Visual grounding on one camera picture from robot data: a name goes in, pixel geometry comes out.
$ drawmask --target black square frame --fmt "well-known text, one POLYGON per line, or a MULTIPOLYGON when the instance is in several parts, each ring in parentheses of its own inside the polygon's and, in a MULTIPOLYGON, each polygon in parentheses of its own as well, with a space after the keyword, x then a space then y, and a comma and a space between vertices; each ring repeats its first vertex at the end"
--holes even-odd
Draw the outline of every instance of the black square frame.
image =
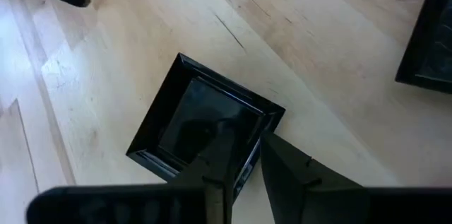
POLYGON ((219 93, 234 100, 256 115, 256 118, 251 119, 251 122, 247 124, 252 128, 249 130, 251 132, 246 141, 243 161, 236 173, 235 199, 259 158, 261 135, 267 131, 275 131, 285 109, 184 54, 179 53, 174 60, 126 154, 166 181, 175 177, 189 164, 173 153, 163 150, 160 143, 162 143, 173 117, 178 112, 184 94, 194 81, 197 84, 205 84, 206 87, 213 89, 215 94, 219 93))
POLYGON ((448 0, 425 0, 395 80, 444 93, 452 93, 452 83, 419 73, 429 55, 434 29, 448 0))

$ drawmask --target light wood surface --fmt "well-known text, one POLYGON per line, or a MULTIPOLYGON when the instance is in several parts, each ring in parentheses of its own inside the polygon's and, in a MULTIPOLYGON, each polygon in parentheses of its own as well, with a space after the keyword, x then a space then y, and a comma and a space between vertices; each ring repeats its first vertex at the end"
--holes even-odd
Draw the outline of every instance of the light wood surface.
MULTIPOLYGON (((0 0, 0 123, 20 112, 31 194, 163 182, 125 152, 182 52, 285 107, 276 133, 360 184, 450 185, 451 96, 393 81, 422 1, 0 0)), ((233 219, 273 222, 259 167, 233 219)))

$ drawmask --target wooden floor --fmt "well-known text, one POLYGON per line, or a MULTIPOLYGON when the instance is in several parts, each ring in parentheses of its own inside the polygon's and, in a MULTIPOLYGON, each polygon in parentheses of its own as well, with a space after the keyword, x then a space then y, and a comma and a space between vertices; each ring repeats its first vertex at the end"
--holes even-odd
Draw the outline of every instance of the wooden floor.
MULTIPOLYGON (((277 134, 369 186, 452 185, 452 97, 394 82, 423 0, 0 0, 0 223, 125 156, 178 52, 287 109, 277 134)), ((235 223, 272 223, 260 168, 235 223)))

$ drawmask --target glossy black frame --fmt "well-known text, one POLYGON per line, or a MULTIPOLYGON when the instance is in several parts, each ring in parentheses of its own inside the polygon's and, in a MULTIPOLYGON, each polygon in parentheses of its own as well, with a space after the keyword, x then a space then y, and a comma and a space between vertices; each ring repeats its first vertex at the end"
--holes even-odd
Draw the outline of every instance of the glossy black frame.
POLYGON ((126 154, 166 181, 179 173, 171 165, 171 158, 173 157, 157 155, 156 148, 192 78, 200 78, 203 83, 207 83, 221 93, 248 105, 259 113, 259 122, 256 123, 258 129, 251 136, 255 143, 253 150, 248 153, 247 161, 234 183, 234 198, 237 198, 260 156, 261 134, 267 131, 275 131, 285 109, 239 86, 184 54, 179 53, 174 60, 126 154))
POLYGON ((438 23, 441 12, 448 0, 425 0, 410 42, 403 56, 395 80, 413 86, 419 86, 444 93, 452 93, 452 83, 418 74, 425 57, 428 44, 433 38, 433 29, 438 23))

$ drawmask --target black picture frame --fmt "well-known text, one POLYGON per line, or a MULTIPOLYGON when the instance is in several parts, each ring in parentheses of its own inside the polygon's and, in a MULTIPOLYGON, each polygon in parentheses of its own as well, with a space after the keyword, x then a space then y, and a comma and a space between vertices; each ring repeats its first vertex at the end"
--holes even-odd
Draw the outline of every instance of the black picture frame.
POLYGON ((421 73, 422 65, 429 55, 436 25, 448 0, 425 0, 417 19, 408 47, 400 63, 395 80, 444 93, 452 93, 452 83, 421 73))
POLYGON ((261 134, 275 131, 285 109, 184 54, 179 53, 174 60, 126 154, 166 181, 175 177, 188 165, 180 156, 162 149, 160 144, 165 140, 168 127, 175 123, 173 117, 179 114, 178 108, 180 109, 180 103, 185 101, 184 95, 189 91, 189 87, 194 85, 197 87, 205 85, 209 89, 209 94, 223 98, 224 101, 219 102, 219 105, 233 100, 241 108, 251 110, 246 111, 249 115, 253 117, 256 115, 255 118, 247 119, 245 122, 245 126, 252 128, 247 130, 250 131, 249 139, 244 143, 244 151, 241 153, 244 161, 240 163, 234 183, 235 199, 259 158, 261 134))

